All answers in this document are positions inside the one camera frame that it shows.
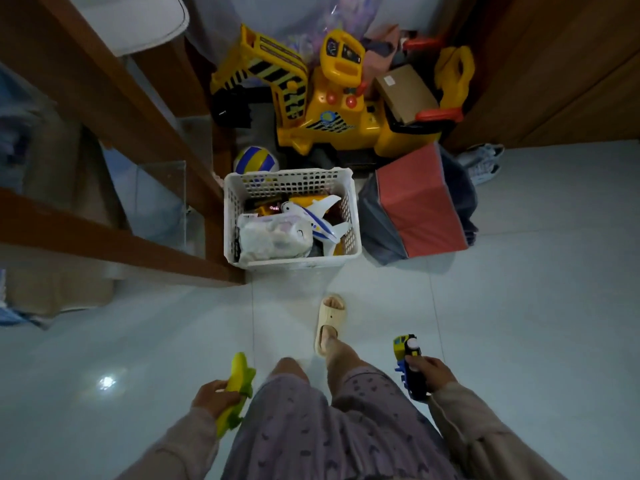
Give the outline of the clear plastic bag of toys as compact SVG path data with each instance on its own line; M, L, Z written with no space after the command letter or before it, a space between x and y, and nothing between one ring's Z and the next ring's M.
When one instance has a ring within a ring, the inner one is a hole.
M293 214L242 214L237 229L243 264L307 257L314 243L311 223Z

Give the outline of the yellow ride-on toy excavator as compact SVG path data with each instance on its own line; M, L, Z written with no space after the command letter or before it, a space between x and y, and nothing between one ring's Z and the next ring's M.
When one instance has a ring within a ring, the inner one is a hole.
M475 74L468 46L443 47L432 38L401 38L393 28L383 39L359 41L347 31L327 33L319 65L268 36L241 25L239 39L210 81L216 124L251 128L249 88L257 79L271 94L275 138L289 154L306 157L317 146L331 148L341 166L358 166L348 154L367 152L363 166L384 164L412 153L460 123ZM421 111L405 125L374 86L374 78L411 64L436 97L439 109Z

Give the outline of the blue yellow toy train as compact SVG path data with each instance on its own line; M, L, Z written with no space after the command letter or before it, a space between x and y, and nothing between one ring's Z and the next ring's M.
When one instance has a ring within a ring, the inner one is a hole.
M401 374L401 380L409 397L424 403L430 395L424 376L406 362L407 356L421 356L421 350L416 335L400 335L393 340L393 352L396 359L396 372Z

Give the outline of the beige slipper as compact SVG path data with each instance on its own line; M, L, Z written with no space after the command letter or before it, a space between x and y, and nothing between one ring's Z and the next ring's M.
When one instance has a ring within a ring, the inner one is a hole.
M318 356L325 358L326 352L323 347L323 329L328 326L338 333L346 321L347 307L343 298L338 294L330 294L321 300L319 306L316 339L314 341L315 352Z

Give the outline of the person's left forearm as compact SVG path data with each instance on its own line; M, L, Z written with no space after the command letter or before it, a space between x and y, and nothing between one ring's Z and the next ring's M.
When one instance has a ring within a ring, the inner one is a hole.
M191 408L115 480L204 480L218 448L213 416Z

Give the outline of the yellow green toy corn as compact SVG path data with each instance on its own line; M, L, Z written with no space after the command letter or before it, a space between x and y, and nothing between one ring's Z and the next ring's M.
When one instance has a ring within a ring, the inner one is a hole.
M225 391L237 392L241 398L237 404L224 410L217 418L216 427L218 439L222 439L226 433L238 428L244 420L242 412L247 400L253 396L253 380L255 379L256 373L256 369L249 365L244 352L238 352L234 355Z

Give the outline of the white sneakers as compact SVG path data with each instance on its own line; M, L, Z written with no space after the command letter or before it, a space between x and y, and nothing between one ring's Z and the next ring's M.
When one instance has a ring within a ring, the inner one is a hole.
M466 169L471 183L477 187L491 181L499 174L500 158L505 149L502 144L476 144L460 153L456 160Z

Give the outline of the person's right hand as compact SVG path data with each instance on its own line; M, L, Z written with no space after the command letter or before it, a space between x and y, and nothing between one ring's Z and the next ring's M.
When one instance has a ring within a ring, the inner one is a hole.
M424 377L428 394L434 394L448 384L458 383L455 375L443 361L436 357L426 357L429 357L429 371L428 373L421 373L421 375Z

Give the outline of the red grey folding storage box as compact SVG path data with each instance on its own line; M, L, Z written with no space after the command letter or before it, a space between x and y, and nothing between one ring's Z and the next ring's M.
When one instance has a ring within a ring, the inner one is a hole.
M466 169L430 143L375 170L358 193L364 250L381 266L468 250L478 204Z

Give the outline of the clear glass tank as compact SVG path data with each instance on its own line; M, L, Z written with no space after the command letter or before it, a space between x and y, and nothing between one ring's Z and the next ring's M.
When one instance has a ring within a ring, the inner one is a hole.
M137 165L102 148L111 181L132 233L165 247L187 250L186 163Z

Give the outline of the white blue toy airplane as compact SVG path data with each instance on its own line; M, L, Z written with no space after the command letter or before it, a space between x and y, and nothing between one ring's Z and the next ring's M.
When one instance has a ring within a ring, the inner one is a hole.
M351 231L353 227L348 221L338 225L332 225L324 218L325 214L342 200L342 197L330 194L326 196L309 196L309 198L310 204L307 206L303 206L293 199L284 201L279 206L280 211L283 214L293 214L302 217L310 222L313 237L323 245L324 256L332 257L341 239Z

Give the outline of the blue yellow white ball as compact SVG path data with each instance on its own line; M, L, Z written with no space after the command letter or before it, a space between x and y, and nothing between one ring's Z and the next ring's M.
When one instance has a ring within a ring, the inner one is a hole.
M267 148L261 146L247 146L242 149L234 160L234 172L244 175L254 172L275 172L280 165L275 156Z

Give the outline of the brown cardboard box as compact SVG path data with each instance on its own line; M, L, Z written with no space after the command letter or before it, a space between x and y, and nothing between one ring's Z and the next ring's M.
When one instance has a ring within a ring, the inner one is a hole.
M438 101L411 64L404 64L374 78L374 86L396 120L409 125L421 111L439 109Z

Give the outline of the person's purple patterned pajamas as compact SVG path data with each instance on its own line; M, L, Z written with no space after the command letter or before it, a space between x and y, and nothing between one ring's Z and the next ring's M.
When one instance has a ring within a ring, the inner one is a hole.
M293 374L255 393L221 480L463 480L444 439L382 371L347 373L330 403Z

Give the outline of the white cushion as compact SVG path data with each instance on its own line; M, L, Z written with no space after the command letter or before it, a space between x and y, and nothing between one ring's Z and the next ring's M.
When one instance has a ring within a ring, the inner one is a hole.
M69 0L117 57L163 45L183 34L183 0Z

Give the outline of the brown wooden table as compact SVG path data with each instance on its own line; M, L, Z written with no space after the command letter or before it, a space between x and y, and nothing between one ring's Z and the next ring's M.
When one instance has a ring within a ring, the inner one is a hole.
M186 164L186 201L205 224L205 258L0 188L0 267L75 269L112 279L245 283L223 256L223 193L70 0L0 0L0 61L137 164Z

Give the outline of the brown wooden cabinet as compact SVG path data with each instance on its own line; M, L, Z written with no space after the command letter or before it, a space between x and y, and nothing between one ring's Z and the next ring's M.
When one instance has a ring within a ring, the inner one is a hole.
M473 0L476 62L450 150L640 140L640 0Z

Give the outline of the person's left hand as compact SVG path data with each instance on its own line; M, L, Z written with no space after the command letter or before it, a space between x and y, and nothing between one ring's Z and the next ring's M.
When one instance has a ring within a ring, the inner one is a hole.
M200 387L194 400L191 403L192 408L201 409L213 419L218 419L224 412L218 412L218 391L220 389L227 390L228 381L214 380Z

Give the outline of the person's right forearm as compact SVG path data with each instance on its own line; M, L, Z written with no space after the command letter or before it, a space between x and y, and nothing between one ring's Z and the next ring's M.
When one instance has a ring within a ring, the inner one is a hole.
M471 389L448 383L428 407L455 463L474 480L568 480Z

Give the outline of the white plastic basket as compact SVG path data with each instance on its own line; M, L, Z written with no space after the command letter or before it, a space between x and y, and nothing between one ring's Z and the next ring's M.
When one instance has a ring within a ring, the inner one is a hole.
M350 169L231 173L223 190L224 256L233 266L341 267L362 254Z

